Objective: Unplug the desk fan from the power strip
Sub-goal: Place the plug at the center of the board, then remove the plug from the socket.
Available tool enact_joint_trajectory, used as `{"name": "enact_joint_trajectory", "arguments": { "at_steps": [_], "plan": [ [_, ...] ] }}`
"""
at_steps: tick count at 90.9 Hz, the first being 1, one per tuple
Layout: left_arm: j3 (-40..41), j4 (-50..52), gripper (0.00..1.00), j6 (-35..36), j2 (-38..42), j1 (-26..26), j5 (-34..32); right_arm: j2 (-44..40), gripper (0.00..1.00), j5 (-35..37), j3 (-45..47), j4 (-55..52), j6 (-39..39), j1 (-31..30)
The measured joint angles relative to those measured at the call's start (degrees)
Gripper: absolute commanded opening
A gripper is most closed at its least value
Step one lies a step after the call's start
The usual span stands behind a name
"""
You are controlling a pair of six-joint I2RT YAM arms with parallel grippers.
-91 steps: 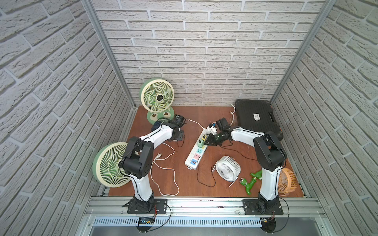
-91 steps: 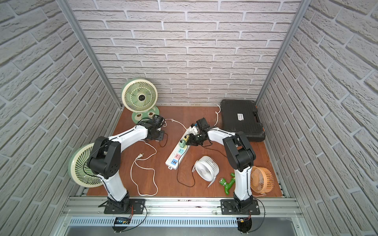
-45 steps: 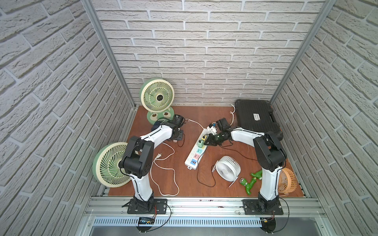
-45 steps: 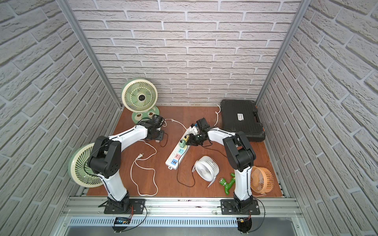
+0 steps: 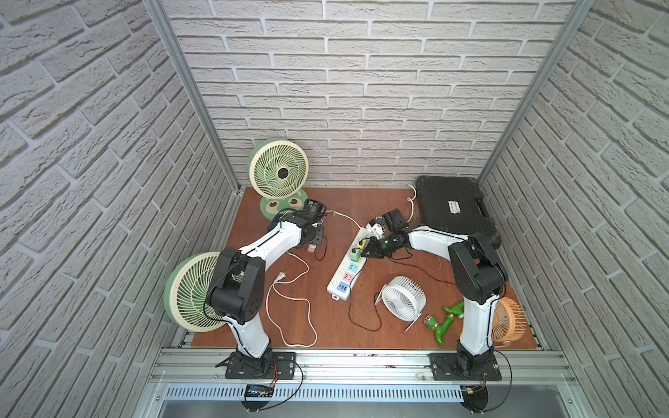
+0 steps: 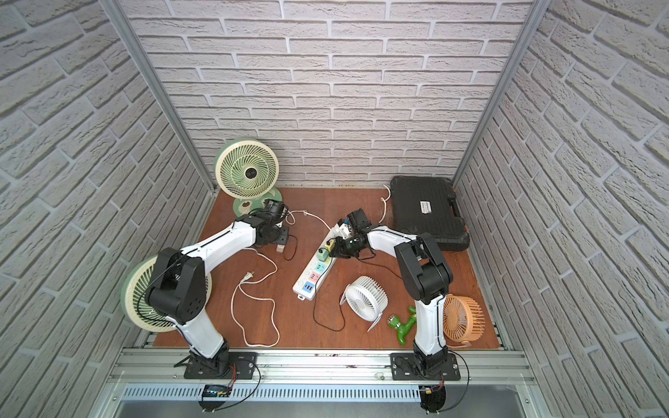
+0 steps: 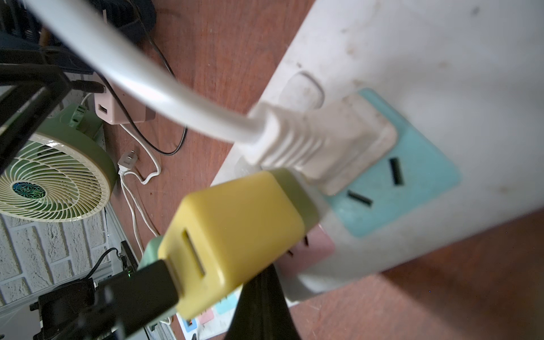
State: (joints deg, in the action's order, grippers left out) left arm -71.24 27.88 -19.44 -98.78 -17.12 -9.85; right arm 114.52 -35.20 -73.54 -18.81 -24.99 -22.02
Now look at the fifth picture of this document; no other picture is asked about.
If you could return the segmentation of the green USB charger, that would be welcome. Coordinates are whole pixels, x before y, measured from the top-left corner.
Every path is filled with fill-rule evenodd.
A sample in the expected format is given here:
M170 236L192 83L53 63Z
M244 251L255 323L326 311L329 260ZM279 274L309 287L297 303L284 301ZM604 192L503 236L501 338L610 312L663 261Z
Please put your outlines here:
M349 254L349 258L353 262L357 263L358 261L360 261L361 257L362 257L362 250L360 248L356 247L356 248L351 249L351 253Z

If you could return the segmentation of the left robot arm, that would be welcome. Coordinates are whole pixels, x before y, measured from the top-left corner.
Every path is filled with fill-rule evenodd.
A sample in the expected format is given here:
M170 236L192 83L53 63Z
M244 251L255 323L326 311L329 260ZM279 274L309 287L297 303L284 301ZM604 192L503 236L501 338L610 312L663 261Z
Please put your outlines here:
M259 317L265 294L265 273L289 250L315 238L315 225L325 205L307 200L303 209L285 209L273 218L268 232L239 249L219 253L202 308L207 318L224 322L233 330L237 352L250 361L270 360L271 341Z

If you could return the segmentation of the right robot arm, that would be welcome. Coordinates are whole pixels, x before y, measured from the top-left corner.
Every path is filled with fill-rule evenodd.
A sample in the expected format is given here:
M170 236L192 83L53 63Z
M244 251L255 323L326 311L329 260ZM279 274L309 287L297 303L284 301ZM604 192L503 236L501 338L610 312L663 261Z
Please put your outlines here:
M493 315L505 297L507 276L495 249L482 233L461 235L429 226L395 230L381 240L376 237L362 251L365 258L390 258L407 248L435 254L451 262L455 284L464 302L463 331L456 345L454 367L471 376L494 361Z

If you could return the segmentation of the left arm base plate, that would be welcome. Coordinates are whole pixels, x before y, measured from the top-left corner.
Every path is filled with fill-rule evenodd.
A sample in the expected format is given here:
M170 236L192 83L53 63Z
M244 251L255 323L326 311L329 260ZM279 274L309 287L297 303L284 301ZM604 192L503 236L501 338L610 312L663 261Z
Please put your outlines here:
M266 352L255 359L235 351L221 366L228 380L292 380L296 369L295 352Z

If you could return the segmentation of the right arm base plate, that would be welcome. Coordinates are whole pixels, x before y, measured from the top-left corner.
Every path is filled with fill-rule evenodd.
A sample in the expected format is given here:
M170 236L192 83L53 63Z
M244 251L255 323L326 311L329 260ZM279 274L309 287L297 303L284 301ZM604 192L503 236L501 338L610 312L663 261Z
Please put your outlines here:
M435 381L501 381L502 375L495 356L471 356L463 353L432 353L428 355L430 371Z

